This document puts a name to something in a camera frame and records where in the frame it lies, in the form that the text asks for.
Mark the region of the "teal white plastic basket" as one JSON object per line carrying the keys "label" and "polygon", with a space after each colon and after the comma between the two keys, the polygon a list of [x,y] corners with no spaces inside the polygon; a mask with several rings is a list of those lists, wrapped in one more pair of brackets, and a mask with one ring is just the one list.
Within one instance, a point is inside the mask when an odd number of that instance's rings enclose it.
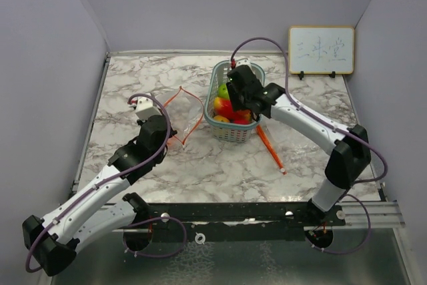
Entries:
{"label": "teal white plastic basket", "polygon": [[221,61],[213,68],[204,105],[204,117],[215,138],[244,143],[260,123],[253,119],[248,110],[233,110],[226,86],[227,73],[230,70],[229,61]]}

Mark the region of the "yellow orange fruit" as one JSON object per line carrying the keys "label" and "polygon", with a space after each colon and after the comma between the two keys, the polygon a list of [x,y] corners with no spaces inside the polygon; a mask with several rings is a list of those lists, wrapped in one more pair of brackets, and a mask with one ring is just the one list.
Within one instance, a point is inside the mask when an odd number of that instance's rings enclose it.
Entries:
{"label": "yellow orange fruit", "polygon": [[213,119],[215,121],[218,121],[218,122],[224,122],[224,123],[229,123],[230,122],[228,118],[226,118],[224,116],[221,116],[221,115],[216,115],[216,116],[213,117]]}

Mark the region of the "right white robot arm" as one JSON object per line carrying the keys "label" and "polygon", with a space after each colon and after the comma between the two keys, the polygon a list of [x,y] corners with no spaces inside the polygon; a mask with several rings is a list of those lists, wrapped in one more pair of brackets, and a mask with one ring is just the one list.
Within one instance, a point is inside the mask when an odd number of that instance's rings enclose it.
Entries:
{"label": "right white robot arm", "polygon": [[331,208],[354,185],[371,162],[368,134],[364,127],[346,127],[297,102],[276,83],[263,86],[249,65],[232,68],[226,83],[233,110],[249,110],[304,135],[318,145],[329,160],[326,179],[307,205],[308,221],[321,226],[331,216]]}

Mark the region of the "clear bag orange zipper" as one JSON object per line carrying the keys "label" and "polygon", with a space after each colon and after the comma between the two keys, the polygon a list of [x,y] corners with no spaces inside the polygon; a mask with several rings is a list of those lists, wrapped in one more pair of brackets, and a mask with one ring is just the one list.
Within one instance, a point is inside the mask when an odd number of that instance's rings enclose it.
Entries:
{"label": "clear bag orange zipper", "polygon": [[167,146],[184,148],[203,119],[203,103],[198,96],[180,86],[172,95],[168,95],[163,106],[168,112],[172,129],[176,131]]}

